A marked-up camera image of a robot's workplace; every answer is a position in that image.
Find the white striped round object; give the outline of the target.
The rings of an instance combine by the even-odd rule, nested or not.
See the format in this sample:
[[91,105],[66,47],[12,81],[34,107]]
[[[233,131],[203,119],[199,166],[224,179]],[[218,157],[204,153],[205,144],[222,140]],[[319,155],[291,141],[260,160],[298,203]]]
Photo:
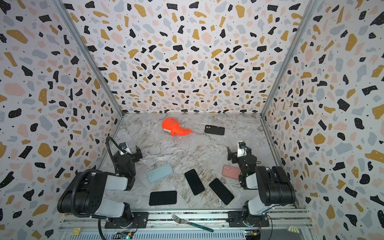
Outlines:
[[300,230],[298,228],[296,228],[295,226],[289,226],[288,231],[292,232],[292,233],[296,233],[296,234],[300,233]]

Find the black phone case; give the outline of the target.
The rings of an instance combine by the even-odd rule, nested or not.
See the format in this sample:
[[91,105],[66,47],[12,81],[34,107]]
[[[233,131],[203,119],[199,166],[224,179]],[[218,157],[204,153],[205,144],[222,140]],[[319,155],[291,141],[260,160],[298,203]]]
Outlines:
[[205,133],[223,136],[225,134],[225,128],[224,127],[218,127],[218,126],[212,126],[212,125],[206,125],[205,126]]

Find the black smartphone front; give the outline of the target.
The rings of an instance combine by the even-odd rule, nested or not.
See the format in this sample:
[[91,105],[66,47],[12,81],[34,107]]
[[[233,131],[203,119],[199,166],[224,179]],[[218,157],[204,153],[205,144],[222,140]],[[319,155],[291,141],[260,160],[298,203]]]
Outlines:
[[151,192],[149,205],[164,206],[175,205],[177,203],[177,191],[159,191]]

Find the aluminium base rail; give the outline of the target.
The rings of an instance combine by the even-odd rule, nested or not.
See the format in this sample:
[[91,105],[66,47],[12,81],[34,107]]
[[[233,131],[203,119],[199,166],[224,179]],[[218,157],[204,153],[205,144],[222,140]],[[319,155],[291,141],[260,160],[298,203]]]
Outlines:
[[275,208],[248,224],[241,210],[134,211],[136,226],[110,228],[96,219],[67,216],[58,230],[59,240],[315,240],[311,220],[304,209]]

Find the green circuit board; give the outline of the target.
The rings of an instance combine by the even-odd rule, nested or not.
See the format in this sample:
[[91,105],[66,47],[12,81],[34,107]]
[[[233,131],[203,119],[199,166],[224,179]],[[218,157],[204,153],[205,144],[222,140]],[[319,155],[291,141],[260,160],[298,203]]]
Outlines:
[[118,232],[113,236],[113,240],[132,240],[133,232]]

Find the pink phone case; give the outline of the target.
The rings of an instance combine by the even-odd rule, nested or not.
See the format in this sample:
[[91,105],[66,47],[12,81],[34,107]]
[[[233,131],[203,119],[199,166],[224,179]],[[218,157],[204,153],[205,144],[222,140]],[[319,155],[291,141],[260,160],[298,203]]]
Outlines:
[[222,169],[222,176],[225,178],[239,180],[239,175],[241,174],[241,170],[238,167],[224,165]]

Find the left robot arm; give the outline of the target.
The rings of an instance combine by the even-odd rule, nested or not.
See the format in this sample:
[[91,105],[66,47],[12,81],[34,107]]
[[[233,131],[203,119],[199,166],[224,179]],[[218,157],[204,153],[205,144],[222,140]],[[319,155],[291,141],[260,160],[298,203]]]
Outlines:
[[120,144],[120,150],[112,155],[116,173],[89,169],[76,174],[62,196],[57,209],[62,214],[72,214],[77,218],[106,220],[106,227],[132,228],[138,226],[128,203],[115,202],[104,196],[105,191],[127,192],[136,181],[136,166],[143,158],[142,151],[130,153]]

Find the black smartphone right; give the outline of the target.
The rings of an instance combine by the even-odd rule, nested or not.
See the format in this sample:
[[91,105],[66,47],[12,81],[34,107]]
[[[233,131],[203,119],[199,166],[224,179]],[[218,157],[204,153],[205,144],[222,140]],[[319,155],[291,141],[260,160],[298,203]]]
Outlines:
[[225,205],[228,205],[235,198],[234,195],[217,178],[209,183],[209,186]]

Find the blue smartphone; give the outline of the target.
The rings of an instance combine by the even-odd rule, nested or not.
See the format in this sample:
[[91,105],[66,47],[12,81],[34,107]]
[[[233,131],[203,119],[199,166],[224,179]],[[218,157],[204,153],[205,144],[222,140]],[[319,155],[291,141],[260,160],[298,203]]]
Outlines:
[[195,169],[187,171],[186,173],[184,173],[184,175],[194,196],[205,191],[205,187]]

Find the red whale toy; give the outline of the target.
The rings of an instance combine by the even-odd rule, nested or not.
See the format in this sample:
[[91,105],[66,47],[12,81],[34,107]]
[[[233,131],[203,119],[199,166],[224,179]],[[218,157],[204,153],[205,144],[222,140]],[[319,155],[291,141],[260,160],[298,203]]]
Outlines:
[[164,131],[170,132],[171,136],[187,136],[188,134],[193,133],[189,128],[182,128],[179,122],[174,118],[166,118],[162,123],[162,128]]

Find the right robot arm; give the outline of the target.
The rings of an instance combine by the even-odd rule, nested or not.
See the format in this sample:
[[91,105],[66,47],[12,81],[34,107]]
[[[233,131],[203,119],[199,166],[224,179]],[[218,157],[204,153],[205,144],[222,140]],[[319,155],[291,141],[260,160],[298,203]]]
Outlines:
[[283,167],[265,167],[252,150],[240,142],[236,152],[228,150],[228,161],[238,164],[237,179],[244,190],[256,190],[258,195],[246,201],[241,212],[229,214],[231,227],[262,225],[268,220],[267,212],[277,206],[294,204],[296,193]]

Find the light blue phone case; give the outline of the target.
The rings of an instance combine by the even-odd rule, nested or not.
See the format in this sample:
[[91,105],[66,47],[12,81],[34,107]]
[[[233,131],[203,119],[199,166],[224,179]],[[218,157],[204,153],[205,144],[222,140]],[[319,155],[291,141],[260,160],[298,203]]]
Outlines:
[[171,164],[165,164],[154,170],[147,172],[147,178],[149,183],[155,183],[173,174],[173,168]]

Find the black smartphone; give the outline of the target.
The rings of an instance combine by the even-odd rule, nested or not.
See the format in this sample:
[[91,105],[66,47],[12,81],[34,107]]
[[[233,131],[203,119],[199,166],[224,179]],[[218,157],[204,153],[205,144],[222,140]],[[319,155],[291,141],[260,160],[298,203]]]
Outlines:
[[177,191],[159,191],[151,192],[149,205],[164,206],[175,205],[177,203]]
[[225,205],[228,205],[235,198],[234,195],[217,178],[209,183],[209,186]]

